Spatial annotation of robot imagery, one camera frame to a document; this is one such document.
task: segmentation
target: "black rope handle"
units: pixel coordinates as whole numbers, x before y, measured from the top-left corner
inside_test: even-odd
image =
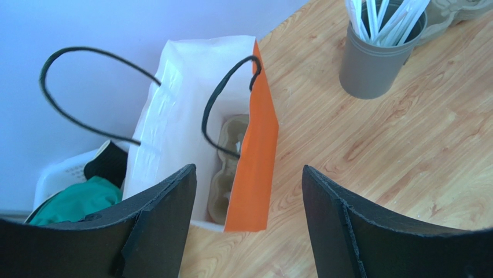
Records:
[[[51,94],[48,92],[48,89],[46,88],[46,74],[48,73],[48,69],[53,64],[53,62],[55,62],[55,60],[57,58],[59,58],[60,56],[62,56],[65,53],[75,52],[75,51],[95,52],[95,53],[98,53],[98,54],[101,54],[101,55],[104,55],[104,56],[108,56],[108,57],[114,58],[114,59],[122,62],[123,64],[128,65],[131,68],[133,68],[133,69],[141,72],[142,74],[144,74],[145,76],[147,76],[148,78],[150,78],[152,81],[154,81],[154,83],[158,84],[159,86],[161,86],[161,82],[156,77],[154,77],[154,75],[148,73],[143,68],[141,68],[141,67],[133,64],[132,62],[130,62],[128,60],[125,60],[124,58],[121,58],[121,57],[119,57],[119,56],[117,56],[117,55],[115,55],[113,53],[110,53],[110,52],[107,52],[107,51],[104,51],[104,50],[101,50],[101,49],[97,49],[97,48],[93,48],[93,47],[87,47],[87,46],[74,46],[74,47],[67,47],[67,48],[60,49],[59,51],[53,53],[48,58],[48,60],[46,60],[45,64],[43,65],[43,68],[41,69],[41,74],[39,76],[39,85],[41,87],[41,91],[45,95],[47,101],[52,105],[52,107],[58,113],[60,113],[64,118],[68,119],[70,122],[72,122],[72,123],[74,123],[74,124],[82,127],[83,129],[86,129],[86,130],[88,130],[90,132],[93,132],[93,133],[96,133],[96,134],[99,134],[99,135],[103,135],[103,136],[106,136],[106,137],[109,137],[109,138],[112,138],[112,139],[126,141],[126,142],[129,142],[129,143],[135,144],[137,146],[140,146],[141,145],[141,142],[138,141],[138,140],[135,140],[133,138],[128,138],[128,137],[123,137],[123,136],[111,134],[111,133],[107,133],[105,131],[96,129],[94,127],[91,127],[91,126],[89,126],[89,125],[87,125],[87,124],[85,124],[85,123],[77,120],[76,118],[74,118],[73,116],[71,116],[69,113],[65,112],[56,103],[55,99],[53,99],[53,97],[51,96]]]
[[[212,92],[212,95],[209,98],[207,105],[205,106],[204,116],[202,117],[202,134],[204,135],[207,142],[209,142],[209,144],[211,144],[214,148],[216,148],[216,149],[218,149],[218,150],[220,150],[220,151],[222,151],[228,155],[231,155],[237,159],[240,158],[239,153],[232,152],[232,151],[230,151],[226,148],[223,148],[223,147],[219,146],[218,144],[212,142],[209,135],[207,135],[207,121],[209,120],[209,114],[211,113],[212,106],[216,102],[216,99],[219,97],[219,94],[221,94],[221,92],[226,87],[226,84],[228,83],[231,76],[233,76],[233,74],[236,72],[236,70],[238,70],[243,64],[245,64],[248,61],[254,61],[256,66],[257,66],[257,70],[255,71],[252,79],[250,80],[250,87],[249,88],[250,88],[250,92],[252,91],[253,84],[255,83],[257,76],[259,76],[260,72],[262,71],[262,65],[260,63],[260,59],[254,55],[248,56],[247,58],[244,58],[243,60],[239,61],[232,69],[230,69],[230,71],[221,80],[221,82],[219,82],[219,84],[216,87],[216,89],[214,90],[214,92]]]

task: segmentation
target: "gray cup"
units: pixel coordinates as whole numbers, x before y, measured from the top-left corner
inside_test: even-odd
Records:
[[[395,13],[402,0],[390,0],[385,12],[382,27]],[[381,1],[376,1],[377,10]],[[363,4],[362,20],[369,33],[366,3]],[[427,24],[424,12],[412,29],[407,41],[401,46],[382,47],[362,41],[351,26],[344,50],[343,62],[339,73],[342,87],[350,95],[365,100],[385,94],[392,86],[400,68],[407,62],[414,46],[420,41]]]

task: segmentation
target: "black panel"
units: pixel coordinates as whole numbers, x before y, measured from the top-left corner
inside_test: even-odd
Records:
[[[77,223],[0,220],[0,277],[178,277],[195,172],[188,165]]]
[[[394,213],[308,166],[303,200],[319,277],[493,277],[493,229],[462,231]]]

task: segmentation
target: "green cloth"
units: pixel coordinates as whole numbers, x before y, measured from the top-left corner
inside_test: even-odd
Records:
[[[45,202],[30,221],[41,226],[52,223],[77,222],[86,215],[106,209],[122,201],[122,191],[108,180],[93,177],[74,184]]]

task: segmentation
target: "wood grain surface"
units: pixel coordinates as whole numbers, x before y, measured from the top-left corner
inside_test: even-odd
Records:
[[[418,220],[493,226],[493,14],[415,49],[376,100],[339,83],[344,1],[313,0],[260,42],[280,131],[268,230],[191,227],[182,278],[317,277],[301,170]]]

